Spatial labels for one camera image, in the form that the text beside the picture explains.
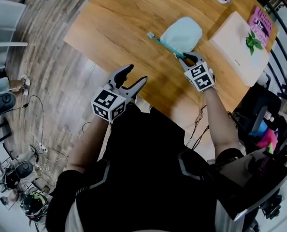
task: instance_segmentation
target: white box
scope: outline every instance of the white box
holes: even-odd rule
[[[217,30],[209,42],[220,51],[243,82],[252,87],[269,61],[266,49],[254,47],[254,54],[245,41],[251,32],[250,26],[238,12],[233,12]]]

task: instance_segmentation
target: black shirt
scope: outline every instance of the black shirt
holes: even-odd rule
[[[184,146],[184,131],[160,112],[127,107],[113,123],[104,160],[84,174],[59,176],[48,231],[64,231],[75,199],[85,231],[214,231],[215,190],[202,179],[207,162]]]

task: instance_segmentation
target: light blue cloth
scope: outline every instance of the light blue cloth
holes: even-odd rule
[[[180,54],[191,52],[200,38],[202,29],[190,17],[183,17],[172,24],[160,40]]]

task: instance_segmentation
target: shoe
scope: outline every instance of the shoe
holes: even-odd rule
[[[27,88],[22,88],[20,91],[22,92],[22,95],[29,95],[29,90]]]
[[[31,80],[28,78],[28,76],[26,74],[22,75],[21,80],[24,80],[25,85],[27,85],[27,86],[31,85]]]
[[[19,0],[18,3],[25,4],[26,0]]]

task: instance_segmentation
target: electrical cord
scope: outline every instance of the electrical cord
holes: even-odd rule
[[[86,122],[86,123],[83,124],[83,126],[82,126],[82,128],[81,128],[82,133],[84,133],[84,126],[85,126],[86,124],[89,124],[89,123],[91,123],[91,122]]]
[[[52,187],[55,187],[56,185],[51,185],[48,181],[46,181],[42,176],[39,177],[38,179],[43,179],[44,182],[46,182],[48,185],[52,186]]]
[[[203,135],[206,133],[206,131],[209,130],[209,126],[206,127],[206,129],[203,131],[202,135],[196,140],[194,146],[192,147],[192,150],[194,150],[201,142],[201,139],[203,137]]]
[[[5,113],[8,113],[8,112],[11,112],[11,111],[19,110],[19,109],[22,109],[22,108],[27,108],[27,107],[29,106],[29,103],[30,103],[32,97],[36,97],[36,98],[40,101],[40,103],[41,103],[41,105],[42,105],[42,111],[43,111],[43,103],[42,103],[42,100],[41,100],[37,95],[31,95],[31,96],[29,97],[29,102],[26,103],[26,104],[24,104],[22,107],[15,108],[15,109],[11,109],[11,110],[7,110],[7,111],[5,111],[5,112],[3,112],[3,113],[0,113],[0,115],[5,114]],[[42,127],[41,144],[43,144],[43,127]]]
[[[56,151],[56,152],[60,153],[62,156],[64,156],[64,157],[65,157],[65,159],[68,159],[68,157],[67,157],[67,156],[65,156],[62,152],[59,152],[59,151],[58,151],[58,150],[56,150],[56,149],[53,149],[53,148],[46,148],[46,149],[52,149],[52,150],[54,150],[54,151]]]
[[[29,105],[29,103],[30,103],[32,97],[36,97],[36,98],[40,101],[40,103],[41,103],[41,105],[42,105],[42,111],[43,111],[43,103],[42,103],[42,100],[41,100],[37,95],[31,95],[31,96],[29,97],[29,102],[28,102],[27,104],[25,104],[23,107],[24,107],[24,108],[28,107],[28,105]],[[41,144],[43,144],[43,127],[42,127]]]
[[[202,120],[202,118],[203,118],[203,109],[204,109],[206,106],[207,106],[207,105],[204,105],[204,106],[200,109],[200,113],[198,114],[198,116],[197,116],[197,118],[196,118],[196,120],[195,120],[194,130],[193,130],[192,135],[191,135],[191,137],[190,137],[190,139],[189,139],[189,141],[188,141],[188,143],[187,143],[186,146],[188,146],[188,144],[190,143],[191,139],[192,139],[193,136],[194,136],[194,133],[195,133],[195,131],[196,131],[196,128],[197,128],[199,122]]]
[[[59,159],[57,159],[57,160],[55,160],[55,161],[51,161],[51,160],[49,160],[49,159],[46,157],[46,155],[44,154],[44,151],[43,151],[43,157],[45,157],[45,159],[46,159],[47,161],[52,162],[52,163],[55,163],[55,162],[57,162],[58,160],[61,160],[61,159],[66,159],[66,160],[68,160],[68,158],[67,158],[66,156],[64,156],[64,157],[59,158]]]
[[[91,122],[86,122],[86,123],[83,124],[83,126],[82,126],[82,128],[81,128],[82,133],[85,133],[85,132],[84,132],[84,126],[85,126],[86,124],[89,124],[89,123],[91,123]],[[109,122],[109,124],[110,124],[110,132],[109,132],[109,134],[111,134],[111,128],[112,128],[113,125],[112,125],[111,122]]]

